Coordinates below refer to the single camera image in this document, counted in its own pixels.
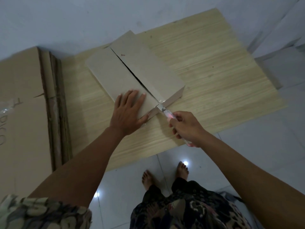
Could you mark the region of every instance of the hand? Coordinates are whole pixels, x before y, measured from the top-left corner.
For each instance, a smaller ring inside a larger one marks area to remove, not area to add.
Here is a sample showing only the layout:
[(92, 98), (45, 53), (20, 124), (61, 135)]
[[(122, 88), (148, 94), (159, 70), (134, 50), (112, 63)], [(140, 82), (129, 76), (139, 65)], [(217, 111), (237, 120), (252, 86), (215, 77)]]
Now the hand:
[(191, 112), (177, 111), (173, 115), (177, 118), (168, 118), (169, 127), (174, 127), (173, 134), (177, 139), (184, 138), (190, 142), (190, 147), (200, 147), (200, 139), (207, 133)]
[(143, 93), (136, 103), (133, 104), (138, 93), (138, 90), (129, 90), (123, 97), (120, 94), (114, 103), (110, 127), (118, 129), (123, 136), (132, 134), (148, 120), (149, 114), (138, 119), (139, 110), (146, 97), (146, 94)]

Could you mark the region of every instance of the right hand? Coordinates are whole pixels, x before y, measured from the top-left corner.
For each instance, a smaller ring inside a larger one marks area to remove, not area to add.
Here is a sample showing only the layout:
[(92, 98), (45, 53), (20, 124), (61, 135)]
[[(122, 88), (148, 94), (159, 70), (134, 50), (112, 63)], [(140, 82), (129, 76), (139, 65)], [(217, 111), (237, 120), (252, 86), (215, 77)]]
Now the right hand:
[(173, 128), (173, 134), (176, 138), (184, 138), (192, 142), (191, 147), (200, 147), (200, 140), (207, 131), (201, 126), (196, 117), (191, 112), (177, 111), (173, 112), (177, 119), (168, 118), (169, 127)]

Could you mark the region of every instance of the left hand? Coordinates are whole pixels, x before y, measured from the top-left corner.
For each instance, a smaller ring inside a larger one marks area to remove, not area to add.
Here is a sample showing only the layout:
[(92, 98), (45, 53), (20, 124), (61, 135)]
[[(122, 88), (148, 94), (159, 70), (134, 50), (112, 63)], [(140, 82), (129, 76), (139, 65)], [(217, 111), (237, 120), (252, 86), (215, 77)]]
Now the left hand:
[(138, 113), (146, 94), (143, 93), (136, 103), (132, 105), (138, 93), (138, 90), (129, 90), (124, 96), (120, 94), (114, 103), (110, 127), (118, 129), (123, 136), (132, 134), (148, 121), (149, 113), (138, 119)]

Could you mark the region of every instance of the light wood panel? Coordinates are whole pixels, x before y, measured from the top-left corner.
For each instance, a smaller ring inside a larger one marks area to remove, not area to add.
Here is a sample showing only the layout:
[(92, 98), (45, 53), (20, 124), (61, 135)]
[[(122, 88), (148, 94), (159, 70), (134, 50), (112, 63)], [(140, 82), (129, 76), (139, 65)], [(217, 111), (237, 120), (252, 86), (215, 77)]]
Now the light wood panel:
[[(211, 133), (285, 106), (217, 9), (139, 36), (186, 84), (182, 98), (169, 109), (193, 112)], [(85, 65), (85, 60), (97, 49), (62, 61), (74, 154), (108, 127), (113, 111), (112, 99)], [(171, 134), (166, 118), (158, 114), (123, 139), (111, 156), (107, 170), (182, 144), (183, 141)]]

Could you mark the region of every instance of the patterned sleeve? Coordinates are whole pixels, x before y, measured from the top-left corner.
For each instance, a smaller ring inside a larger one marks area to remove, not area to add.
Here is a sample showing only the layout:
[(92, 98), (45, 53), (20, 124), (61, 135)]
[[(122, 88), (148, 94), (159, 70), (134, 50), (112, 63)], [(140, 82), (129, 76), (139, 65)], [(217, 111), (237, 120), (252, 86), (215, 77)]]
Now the patterned sleeve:
[(0, 228), (6, 229), (87, 229), (92, 212), (48, 198), (6, 196), (0, 205)]

